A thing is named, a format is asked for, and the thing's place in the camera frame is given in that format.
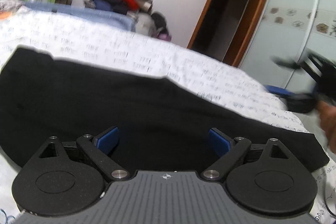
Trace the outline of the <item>person's right hand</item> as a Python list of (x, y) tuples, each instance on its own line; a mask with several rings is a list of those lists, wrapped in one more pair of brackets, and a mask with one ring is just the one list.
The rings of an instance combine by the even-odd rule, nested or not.
[(329, 149), (332, 153), (336, 151), (336, 108), (326, 102), (319, 101), (317, 104), (320, 126), (325, 132)]

